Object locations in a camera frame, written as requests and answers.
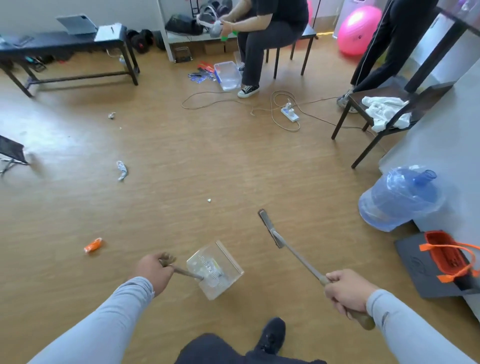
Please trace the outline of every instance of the person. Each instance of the person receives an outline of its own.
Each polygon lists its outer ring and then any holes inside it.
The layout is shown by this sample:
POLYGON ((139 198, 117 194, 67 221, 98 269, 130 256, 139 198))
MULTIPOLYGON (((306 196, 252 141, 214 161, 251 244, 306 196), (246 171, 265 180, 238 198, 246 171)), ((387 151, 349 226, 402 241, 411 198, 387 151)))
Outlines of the person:
MULTIPOLYGON (((140 315, 168 284, 172 267, 162 267, 162 254, 143 257, 130 279, 120 285, 93 313, 65 332, 30 364, 120 363, 140 315)), ((367 312, 382 332, 400 364, 474 364, 425 320, 391 293, 379 289, 353 270, 328 273, 333 282, 325 287, 334 307, 346 315, 345 307, 367 312)), ((263 329, 255 348, 238 354, 220 337, 203 334, 185 346, 177 364, 301 364, 304 361, 278 356, 286 325, 275 317, 263 329)), ((325 363, 317 360, 313 363, 325 363)))
POLYGON ((309 21, 307 0, 240 0, 222 17, 222 36, 238 32, 242 89, 238 97, 250 97, 260 89, 264 50, 293 44, 309 21))
POLYGON ((340 108, 347 106, 351 93, 377 88, 400 71, 436 16, 437 1, 390 0, 387 3, 382 21, 353 73, 351 89, 336 101, 340 108), (371 72, 387 48, 385 62, 371 72))

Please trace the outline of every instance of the orange strap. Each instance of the orange strap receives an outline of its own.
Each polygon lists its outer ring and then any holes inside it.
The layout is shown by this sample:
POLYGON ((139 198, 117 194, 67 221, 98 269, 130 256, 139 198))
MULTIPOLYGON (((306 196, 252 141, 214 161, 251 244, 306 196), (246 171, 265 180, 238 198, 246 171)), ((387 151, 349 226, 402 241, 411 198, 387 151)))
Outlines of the orange strap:
POLYGON ((479 249, 480 250, 480 247, 477 247, 475 245, 472 245, 472 244, 466 244, 466 243, 459 243, 459 242, 456 242, 458 245, 434 245, 434 244, 430 244, 430 243, 425 243, 425 244, 421 244, 419 245, 419 248, 420 248, 420 251, 422 252, 425 252, 425 251, 428 251, 428 250, 431 250, 431 249, 434 249, 434 248, 444 248, 444 247, 450 247, 450 248, 456 248, 456 249, 463 249, 467 252, 470 253, 471 255, 471 261, 469 264, 467 264, 465 267, 463 267, 462 269, 460 269, 458 272, 456 272, 455 274, 453 275, 450 275, 450 274, 443 274, 443 275, 439 275, 437 276, 437 278, 440 280, 440 282, 442 283, 450 283, 450 282, 453 282, 454 279, 456 277, 461 277, 461 276, 464 276, 465 274, 467 274, 467 272, 471 269, 472 271, 472 275, 474 277, 478 277, 480 276, 480 270, 474 270, 473 269, 473 266, 475 265, 475 262, 476 262, 476 257, 475 257, 475 254, 473 253, 473 251, 471 251, 470 249, 468 248, 465 248, 463 246, 460 246, 460 245, 464 245, 464 246, 469 246, 471 248, 475 248, 475 249, 479 249))

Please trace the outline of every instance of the chair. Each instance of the chair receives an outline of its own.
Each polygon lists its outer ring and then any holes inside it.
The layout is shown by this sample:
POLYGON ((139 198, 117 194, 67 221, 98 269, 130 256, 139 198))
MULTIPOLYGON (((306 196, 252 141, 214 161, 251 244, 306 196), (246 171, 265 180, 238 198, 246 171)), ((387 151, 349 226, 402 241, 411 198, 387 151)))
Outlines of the chair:
MULTIPOLYGON (((305 66, 307 65, 308 61, 308 56, 310 55, 310 48, 312 48, 312 43, 313 39, 317 38, 317 32, 310 26, 310 24, 307 24, 307 27, 303 31, 302 36, 300 39, 310 39, 310 42, 308 42, 308 47, 307 47, 307 53, 305 54, 305 60, 303 61, 303 67, 301 68, 301 73, 300 75, 303 76, 303 73, 305 72, 305 66)), ((295 50, 295 43, 292 45, 292 52, 290 53, 290 60, 293 59, 293 52, 295 50)), ((265 63, 268 63, 268 55, 269 55, 269 50, 267 49, 267 56, 265 58, 265 63)), ((273 78, 276 79, 276 70, 278 68, 278 57, 280 56, 280 48, 276 49, 276 58, 275 58, 275 71, 273 73, 273 78)))
POLYGON ((419 95, 415 93, 409 94, 402 88, 395 86, 382 87, 373 90, 352 93, 348 96, 348 104, 345 107, 345 110, 343 111, 342 116, 338 121, 338 124, 336 125, 336 128, 332 134, 332 139, 335 139, 338 131, 342 127, 343 121, 345 120, 350 107, 353 107, 355 110, 357 110, 359 114, 366 120, 367 123, 362 128, 363 132, 366 131, 369 126, 373 126, 373 119, 367 114, 367 107, 361 102, 365 96, 399 97, 404 101, 409 101, 408 104, 406 104, 391 118, 391 120, 385 126, 385 130, 379 132, 377 136, 372 140, 372 142, 368 145, 368 147, 362 152, 362 154, 360 154, 357 160, 353 162, 352 168, 355 168, 362 161, 362 159, 365 158, 368 152, 370 152, 373 147, 377 145, 380 139, 382 139, 385 135, 395 134, 404 130, 411 129, 422 118, 422 116, 428 110, 430 110, 438 102, 438 100, 440 100, 443 95, 445 95, 452 88, 453 84, 454 82, 449 82, 445 84, 430 86, 419 95), (398 129, 394 127, 393 125, 400 118, 400 116, 408 112, 412 113, 410 125, 405 129, 398 129))

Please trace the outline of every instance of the power strip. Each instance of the power strip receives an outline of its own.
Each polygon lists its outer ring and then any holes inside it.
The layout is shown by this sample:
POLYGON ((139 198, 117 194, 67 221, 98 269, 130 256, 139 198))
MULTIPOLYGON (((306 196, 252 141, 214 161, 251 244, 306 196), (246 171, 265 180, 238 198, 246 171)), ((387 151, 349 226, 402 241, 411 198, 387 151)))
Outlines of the power strip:
POLYGON ((281 109, 282 114, 284 114, 291 122, 296 122, 300 118, 299 116, 293 111, 293 108, 289 109, 287 107, 284 107, 281 109))

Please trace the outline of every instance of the black bench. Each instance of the black bench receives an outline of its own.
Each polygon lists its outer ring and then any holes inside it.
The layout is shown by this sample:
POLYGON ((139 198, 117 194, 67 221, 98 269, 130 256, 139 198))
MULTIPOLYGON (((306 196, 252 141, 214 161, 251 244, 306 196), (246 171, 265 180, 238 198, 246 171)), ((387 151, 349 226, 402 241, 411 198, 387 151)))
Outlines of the black bench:
MULTIPOLYGON (((305 72, 305 66, 307 65, 308 56, 310 55, 310 48, 312 48, 312 43, 313 43, 314 38, 317 38, 317 32, 310 26, 310 24, 307 24, 307 27, 305 28, 302 36, 300 37, 300 39, 310 39, 310 41, 308 42, 307 53, 305 54, 305 60, 303 61, 303 67, 301 68, 301 73, 300 73, 301 76, 303 76, 303 73, 305 72)), ((296 42, 293 43, 293 45, 292 45, 292 52, 290 53, 290 60, 293 59, 293 52, 295 51, 295 44, 296 44, 296 42)), ((269 50, 267 49, 267 56, 266 56, 266 59, 265 59, 265 63, 268 63, 268 53, 269 53, 268 51, 269 50)), ((276 79, 276 70, 278 68, 278 57, 280 57, 280 48, 276 49, 275 70, 274 70, 274 73, 273 73, 273 78, 274 79, 276 79)))
POLYGON ((26 84, 22 84, 15 75, 6 67, 5 64, 0 62, 0 68, 12 79, 13 82, 28 96, 32 97, 32 94, 28 91, 31 85, 46 84, 51 82, 62 82, 72 80, 82 80, 87 78, 98 78, 107 76, 119 76, 123 74, 129 74, 132 77, 133 83, 138 85, 137 75, 140 73, 137 60, 133 53, 131 44, 127 41, 126 37, 127 28, 122 26, 119 37, 113 40, 106 40, 95 42, 96 34, 81 34, 81 35, 69 35, 67 32, 48 32, 32 35, 33 39, 28 41, 21 47, 16 47, 10 43, 0 44, 0 61, 11 60, 19 64, 25 72, 28 74, 28 80, 26 84), (118 71, 109 73, 95 73, 82 76, 62 77, 62 78, 50 78, 39 80, 28 67, 28 63, 25 57, 40 57, 47 55, 55 55, 66 52, 85 52, 96 51, 103 49, 119 49, 125 59, 125 64, 128 71, 118 71))

